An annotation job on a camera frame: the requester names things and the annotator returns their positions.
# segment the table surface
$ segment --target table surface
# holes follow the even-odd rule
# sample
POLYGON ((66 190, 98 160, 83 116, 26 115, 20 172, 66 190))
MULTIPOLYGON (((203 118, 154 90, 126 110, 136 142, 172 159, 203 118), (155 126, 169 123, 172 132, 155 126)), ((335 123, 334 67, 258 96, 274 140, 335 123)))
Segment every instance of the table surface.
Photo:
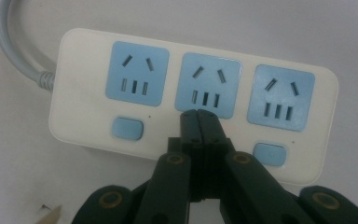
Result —
MULTIPOLYGON (((76 27, 332 70, 337 109, 324 171, 314 184, 358 204, 358 1, 14 0, 9 26, 26 59, 52 71, 62 36, 76 27)), ((153 173, 154 161, 56 140, 48 129, 50 100, 0 50, 0 223, 34 223, 58 205, 59 223, 70 223, 94 190, 133 189, 153 173)), ((218 201, 192 204, 190 223, 223 223, 218 201)))

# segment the power cord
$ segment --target power cord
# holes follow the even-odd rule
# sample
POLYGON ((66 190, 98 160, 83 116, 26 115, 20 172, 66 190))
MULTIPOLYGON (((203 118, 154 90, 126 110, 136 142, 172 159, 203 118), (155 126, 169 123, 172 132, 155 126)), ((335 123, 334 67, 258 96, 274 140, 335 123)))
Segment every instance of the power cord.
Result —
POLYGON ((7 29, 7 14, 11 0, 0 0, 0 46, 10 62, 24 75, 35 81, 40 88, 53 90, 55 74, 49 71, 38 72, 28 64, 13 46, 7 29))

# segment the small dark object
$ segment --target small dark object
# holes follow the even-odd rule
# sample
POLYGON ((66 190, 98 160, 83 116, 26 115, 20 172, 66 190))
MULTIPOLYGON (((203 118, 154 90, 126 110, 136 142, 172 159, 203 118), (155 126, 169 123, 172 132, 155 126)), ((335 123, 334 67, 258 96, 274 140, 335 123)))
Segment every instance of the small dark object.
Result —
POLYGON ((190 110, 148 182, 98 189, 73 224, 186 224, 189 204, 204 199, 220 199, 227 224, 358 223, 358 207, 344 196, 319 186, 290 194, 253 155, 234 149, 215 114, 190 110))

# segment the blue button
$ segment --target blue button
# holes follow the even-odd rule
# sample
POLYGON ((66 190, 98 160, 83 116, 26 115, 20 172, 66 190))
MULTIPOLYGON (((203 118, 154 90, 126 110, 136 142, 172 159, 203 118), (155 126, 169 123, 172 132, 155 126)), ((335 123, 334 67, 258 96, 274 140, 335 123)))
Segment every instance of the blue button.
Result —
POLYGON ((255 145, 254 156, 265 165, 283 166, 286 161, 286 149, 284 147, 258 143, 255 145))
POLYGON ((112 125, 112 134, 118 138, 136 141, 144 133, 144 124, 136 119, 116 118, 112 125))

